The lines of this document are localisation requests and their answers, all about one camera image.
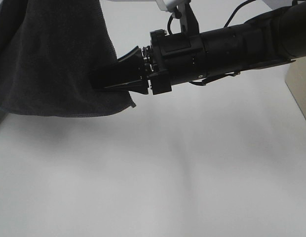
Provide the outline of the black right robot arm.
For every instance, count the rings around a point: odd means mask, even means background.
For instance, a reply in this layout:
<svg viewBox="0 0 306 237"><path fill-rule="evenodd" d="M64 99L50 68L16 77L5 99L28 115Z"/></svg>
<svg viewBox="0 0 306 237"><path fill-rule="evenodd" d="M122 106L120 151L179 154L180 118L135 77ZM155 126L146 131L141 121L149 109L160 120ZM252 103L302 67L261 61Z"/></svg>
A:
<svg viewBox="0 0 306 237"><path fill-rule="evenodd" d="M180 32L153 31L149 46L136 47L114 64L93 71L89 81L94 90L156 95L177 84L204 86L306 56L306 0L203 33L188 0L169 9L171 19L180 21Z"/></svg>

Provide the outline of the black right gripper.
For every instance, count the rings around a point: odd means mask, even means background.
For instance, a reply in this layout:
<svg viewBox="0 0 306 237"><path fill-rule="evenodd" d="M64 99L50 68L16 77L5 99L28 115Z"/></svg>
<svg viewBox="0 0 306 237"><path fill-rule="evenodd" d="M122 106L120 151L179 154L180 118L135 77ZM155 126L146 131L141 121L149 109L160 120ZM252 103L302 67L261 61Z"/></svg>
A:
<svg viewBox="0 0 306 237"><path fill-rule="evenodd" d="M176 33L165 30L150 32L151 45L148 79L154 95L172 91L172 86L203 79L207 76L206 49L201 34ZM142 49L134 47L117 60L119 63L100 68L89 75L95 91L132 91L148 94L148 80Z"/></svg>

